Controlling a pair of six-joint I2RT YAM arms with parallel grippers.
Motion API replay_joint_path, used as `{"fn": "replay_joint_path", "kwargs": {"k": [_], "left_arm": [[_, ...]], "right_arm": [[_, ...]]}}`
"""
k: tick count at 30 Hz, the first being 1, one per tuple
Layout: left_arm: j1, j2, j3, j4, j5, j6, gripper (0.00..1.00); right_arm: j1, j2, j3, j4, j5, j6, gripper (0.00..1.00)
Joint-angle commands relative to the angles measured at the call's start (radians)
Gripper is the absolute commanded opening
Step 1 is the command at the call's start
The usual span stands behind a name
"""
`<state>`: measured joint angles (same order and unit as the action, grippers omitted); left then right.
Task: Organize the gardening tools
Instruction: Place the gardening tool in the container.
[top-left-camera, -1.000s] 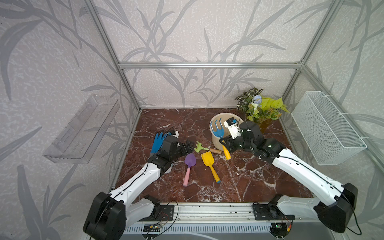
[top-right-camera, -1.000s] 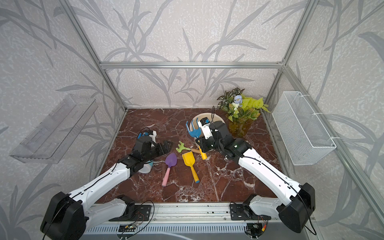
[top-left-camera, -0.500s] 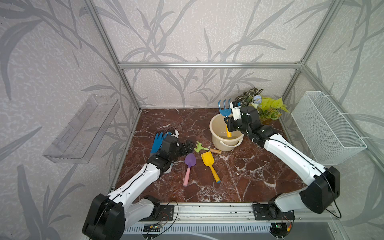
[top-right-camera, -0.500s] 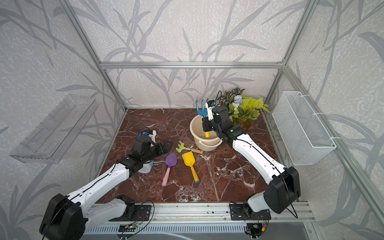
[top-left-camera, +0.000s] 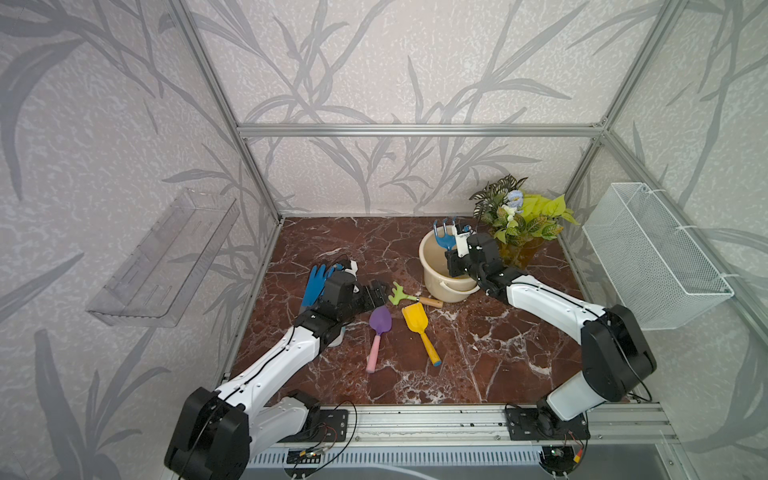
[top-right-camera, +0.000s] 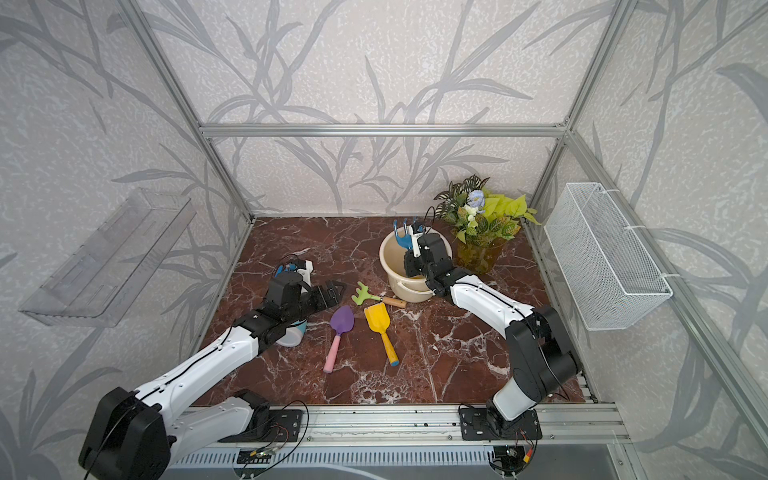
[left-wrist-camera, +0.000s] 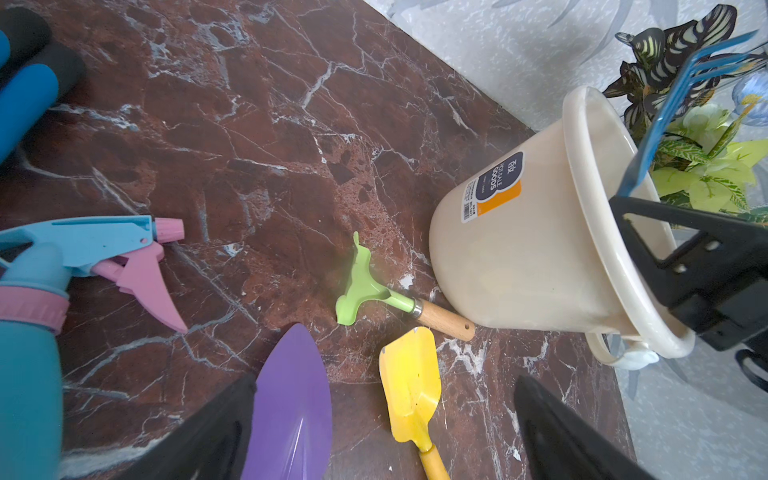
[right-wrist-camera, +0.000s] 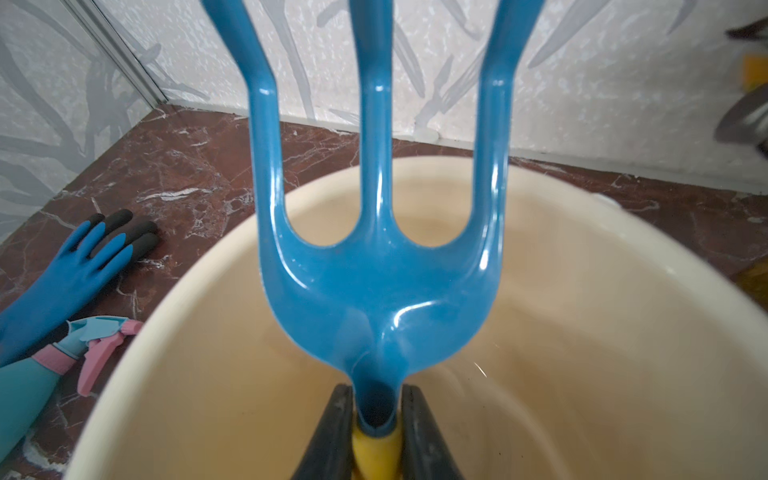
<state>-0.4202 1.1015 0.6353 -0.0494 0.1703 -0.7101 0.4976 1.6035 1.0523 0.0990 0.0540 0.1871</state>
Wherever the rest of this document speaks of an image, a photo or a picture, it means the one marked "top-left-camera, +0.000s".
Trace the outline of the blue fork yellow handle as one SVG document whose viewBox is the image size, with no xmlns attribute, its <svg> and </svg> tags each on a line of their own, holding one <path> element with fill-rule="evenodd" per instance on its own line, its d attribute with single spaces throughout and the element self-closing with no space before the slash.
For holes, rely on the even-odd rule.
<svg viewBox="0 0 768 480">
<path fill-rule="evenodd" d="M 433 222 L 433 235 L 437 245 L 446 251 L 456 249 L 457 236 L 459 234 L 469 233 L 470 231 L 470 225 L 457 222 L 456 219 L 448 222 L 448 219 L 444 218 L 441 222 Z"/>
</svg>

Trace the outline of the purple trowel pink handle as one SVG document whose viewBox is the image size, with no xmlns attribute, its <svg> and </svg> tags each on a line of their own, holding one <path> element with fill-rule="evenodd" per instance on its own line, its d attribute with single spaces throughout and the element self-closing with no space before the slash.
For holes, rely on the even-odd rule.
<svg viewBox="0 0 768 480">
<path fill-rule="evenodd" d="M 392 316 L 387 306 L 377 307 L 371 312 L 369 326 L 375 332 L 375 336 L 368 355 L 366 372 L 372 374 L 376 371 L 382 336 L 392 328 Z"/>
</svg>

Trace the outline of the cream plastic bucket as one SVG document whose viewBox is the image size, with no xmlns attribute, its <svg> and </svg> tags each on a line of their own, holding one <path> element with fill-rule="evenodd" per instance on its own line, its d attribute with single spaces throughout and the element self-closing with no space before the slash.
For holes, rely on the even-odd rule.
<svg viewBox="0 0 768 480">
<path fill-rule="evenodd" d="M 478 292 L 477 282 L 466 274 L 449 275 L 447 251 L 437 243 L 433 231 L 427 233 L 419 244 L 419 260 L 423 268 L 423 283 L 436 299 L 446 303 L 459 303 Z"/>
</svg>

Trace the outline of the green hand rake wooden handle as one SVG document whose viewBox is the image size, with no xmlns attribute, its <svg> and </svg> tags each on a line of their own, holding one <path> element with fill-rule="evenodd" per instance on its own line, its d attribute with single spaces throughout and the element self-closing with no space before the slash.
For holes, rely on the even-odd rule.
<svg viewBox="0 0 768 480">
<path fill-rule="evenodd" d="M 444 306 L 444 302 L 441 300 L 424 297 L 424 296 L 410 295 L 404 291 L 404 287 L 399 283 L 394 282 L 393 285 L 394 287 L 391 290 L 391 294 L 388 296 L 388 300 L 394 306 L 398 306 L 401 302 L 406 300 L 418 302 L 423 305 L 439 308 L 439 309 L 441 309 Z"/>
</svg>

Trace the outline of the yellow shovel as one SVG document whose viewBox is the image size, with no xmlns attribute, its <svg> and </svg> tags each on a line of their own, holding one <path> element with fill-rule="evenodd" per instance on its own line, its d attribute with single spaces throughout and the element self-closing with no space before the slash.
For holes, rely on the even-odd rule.
<svg viewBox="0 0 768 480">
<path fill-rule="evenodd" d="M 442 359 L 426 334 L 429 321 L 423 305 L 421 303 L 415 303 L 406 306 L 402 309 L 402 314 L 408 328 L 420 336 L 432 365 L 435 367 L 440 366 L 442 364 Z"/>
</svg>

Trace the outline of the teal spray bottle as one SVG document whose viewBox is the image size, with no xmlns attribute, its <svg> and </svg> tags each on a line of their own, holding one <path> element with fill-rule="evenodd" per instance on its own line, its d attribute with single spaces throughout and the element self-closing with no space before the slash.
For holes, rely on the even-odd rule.
<svg viewBox="0 0 768 480">
<path fill-rule="evenodd" d="M 338 347 L 343 342 L 345 332 L 346 332 L 346 326 L 343 325 L 340 328 L 340 330 L 338 332 L 338 335 L 328 344 L 328 346 L 329 347 Z"/>
</svg>

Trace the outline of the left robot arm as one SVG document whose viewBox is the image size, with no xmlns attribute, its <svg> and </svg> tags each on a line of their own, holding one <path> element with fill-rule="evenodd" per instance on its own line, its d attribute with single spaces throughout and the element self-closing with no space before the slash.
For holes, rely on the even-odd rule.
<svg viewBox="0 0 768 480">
<path fill-rule="evenodd" d="M 165 467 L 180 479 L 238 479 L 256 455 L 311 432 L 319 413 L 315 398 L 295 392 L 275 405 L 269 400 L 358 315 L 384 306 L 388 290 L 380 280 L 363 285 L 349 271 L 333 272 L 315 303 L 262 357 L 215 389 L 200 387 L 187 397 Z"/>
</svg>

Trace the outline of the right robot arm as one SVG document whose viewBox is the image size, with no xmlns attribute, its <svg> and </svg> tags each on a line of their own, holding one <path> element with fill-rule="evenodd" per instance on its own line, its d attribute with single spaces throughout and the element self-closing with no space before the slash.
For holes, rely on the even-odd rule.
<svg viewBox="0 0 768 480">
<path fill-rule="evenodd" d="M 487 296 L 537 316 L 581 347 L 581 371 L 538 402 L 542 429 L 622 400 L 657 370 L 649 343 L 627 307 L 579 300 L 505 265 L 496 240 L 486 233 L 461 233 L 455 243 L 445 253 L 450 275 L 468 275 Z"/>
</svg>

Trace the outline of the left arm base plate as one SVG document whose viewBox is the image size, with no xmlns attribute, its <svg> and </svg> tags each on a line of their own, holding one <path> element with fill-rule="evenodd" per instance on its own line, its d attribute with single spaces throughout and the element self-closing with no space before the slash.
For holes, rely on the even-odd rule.
<svg viewBox="0 0 768 480">
<path fill-rule="evenodd" d="M 298 432 L 282 439 L 282 443 L 333 443 L 347 438 L 347 428 L 350 426 L 348 409 L 325 408 L 318 399 L 299 390 L 291 391 L 287 397 L 298 400 L 307 408 L 308 414 Z"/>
</svg>

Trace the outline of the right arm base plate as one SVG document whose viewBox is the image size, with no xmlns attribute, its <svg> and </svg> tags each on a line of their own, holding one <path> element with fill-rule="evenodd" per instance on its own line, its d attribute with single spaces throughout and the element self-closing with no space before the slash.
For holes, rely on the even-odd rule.
<svg viewBox="0 0 768 480">
<path fill-rule="evenodd" d="M 513 441 L 586 441 L 591 438 L 584 413 L 571 420 L 561 420 L 545 403 L 535 407 L 507 403 L 503 414 Z"/>
</svg>

